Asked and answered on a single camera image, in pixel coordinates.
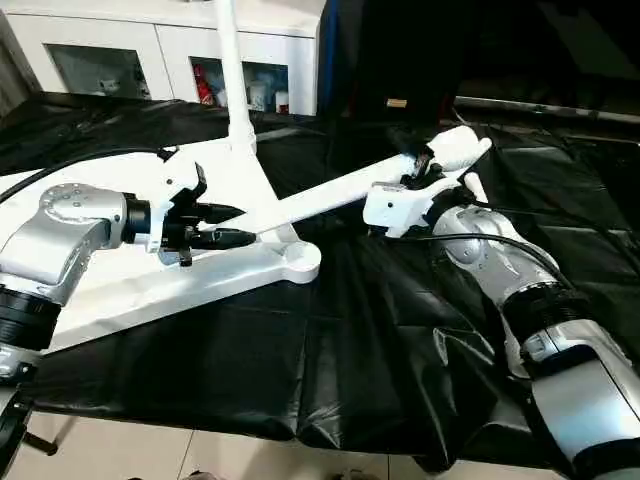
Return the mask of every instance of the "silver robotic arm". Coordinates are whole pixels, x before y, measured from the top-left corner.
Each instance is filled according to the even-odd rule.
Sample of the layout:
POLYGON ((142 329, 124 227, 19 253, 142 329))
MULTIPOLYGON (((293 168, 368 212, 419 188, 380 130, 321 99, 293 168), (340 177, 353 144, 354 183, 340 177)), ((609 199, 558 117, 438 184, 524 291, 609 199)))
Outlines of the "silver robotic arm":
POLYGON ((177 154, 159 171, 161 182, 144 200, 77 183, 48 189, 36 214, 0 251, 0 472, 11 464, 31 411, 20 385, 33 378, 93 252, 144 243, 147 252, 176 252, 189 266, 191 248, 222 250, 256 240, 236 229, 198 230, 200 222, 244 213, 196 201, 206 190, 198 164, 177 154))
POLYGON ((507 339, 517 341, 518 358, 510 365, 516 375, 524 366, 531 378, 531 403, 541 419, 532 430, 550 434, 566 460, 565 473, 640 478, 640 378, 631 362, 594 321, 586 298, 561 281, 547 252, 526 242, 502 214, 473 205, 470 200, 486 202, 477 175, 468 174, 462 185, 437 160, 424 188, 412 188, 411 179, 374 185, 365 221, 391 238, 412 225, 427 227, 434 240, 443 239, 450 260, 473 276, 498 308, 507 339), (482 235, 517 243, 469 238, 482 235))

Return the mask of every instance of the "glass cabinet door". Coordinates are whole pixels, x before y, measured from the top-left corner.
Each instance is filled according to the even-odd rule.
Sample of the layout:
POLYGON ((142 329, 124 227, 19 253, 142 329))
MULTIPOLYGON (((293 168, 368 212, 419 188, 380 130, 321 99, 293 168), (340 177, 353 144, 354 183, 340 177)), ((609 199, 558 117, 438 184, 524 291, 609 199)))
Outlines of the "glass cabinet door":
POLYGON ((69 93, 149 100, 135 50, 47 45, 69 93))
POLYGON ((154 25, 30 15, 7 19, 44 91, 173 98, 154 25))
MULTIPOLYGON (((226 107, 222 62, 215 58, 189 59, 200 103, 226 107)), ((242 67, 250 110, 289 113, 289 75, 286 65, 242 62, 242 67)))
MULTIPOLYGON (((158 26, 158 36, 175 97, 225 107, 218 32, 158 26)), ((239 32, 238 45, 250 109, 315 115, 314 39, 239 32)))

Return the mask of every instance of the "white pole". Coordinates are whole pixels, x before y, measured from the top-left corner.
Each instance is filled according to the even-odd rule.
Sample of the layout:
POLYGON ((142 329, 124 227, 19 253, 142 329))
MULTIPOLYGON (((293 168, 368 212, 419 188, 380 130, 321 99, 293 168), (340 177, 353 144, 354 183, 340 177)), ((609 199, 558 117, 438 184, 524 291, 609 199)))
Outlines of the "white pole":
POLYGON ((238 27, 233 0, 214 0, 216 3, 218 35, 222 46, 222 73, 227 91, 229 109, 229 140, 233 144, 250 144, 255 153, 256 136, 249 121, 247 90, 240 51, 238 49, 238 27))
POLYGON ((374 182, 397 183, 403 175, 414 171, 414 164, 413 157, 396 155, 217 226, 253 233, 266 232, 360 200, 367 196, 374 182))

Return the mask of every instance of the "black tarp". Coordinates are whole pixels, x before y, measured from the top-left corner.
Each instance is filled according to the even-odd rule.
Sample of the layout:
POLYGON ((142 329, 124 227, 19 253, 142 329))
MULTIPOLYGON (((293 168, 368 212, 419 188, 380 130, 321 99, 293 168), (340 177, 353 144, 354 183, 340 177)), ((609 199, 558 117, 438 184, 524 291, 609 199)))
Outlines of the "black tarp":
MULTIPOLYGON (((394 153, 386 124, 253 120, 257 132, 300 127, 258 145, 281 198, 394 153)), ((8 174, 115 146, 224 136, 226 116, 180 102, 45 95, 1 126, 0 174, 8 174)), ((624 192, 637 146, 480 130, 499 147, 477 166, 492 201, 638 226, 624 192)), ((640 359, 640 284, 619 254, 558 218, 512 219, 640 359)), ((496 313, 438 245, 368 237, 361 205, 296 229, 322 251, 313 283, 280 282, 47 356, 28 389, 38 408, 409 454, 434 471, 459 457, 545 465, 518 407, 526 385, 506 376, 496 313)), ((633 235, 620 236, 635 254, 633 235)))

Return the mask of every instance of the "tiled floor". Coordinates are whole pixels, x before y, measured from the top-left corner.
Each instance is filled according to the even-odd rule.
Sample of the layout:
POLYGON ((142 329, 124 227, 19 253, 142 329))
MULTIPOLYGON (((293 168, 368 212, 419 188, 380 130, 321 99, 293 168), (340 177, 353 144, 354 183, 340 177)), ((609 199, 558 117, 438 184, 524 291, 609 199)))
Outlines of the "tiled floor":
MULTIPOLYGON (((53 457, 23 446, 8 480, 176 480, 194 470, 226 480, 325 480, 357 469, 380 480, 427 475, 409 457, 343 453, 239 435, 34 414, 29 430, 63 437, 53 457)), ((458 462, 442 480, 559 480, 543 470, 458 462)))

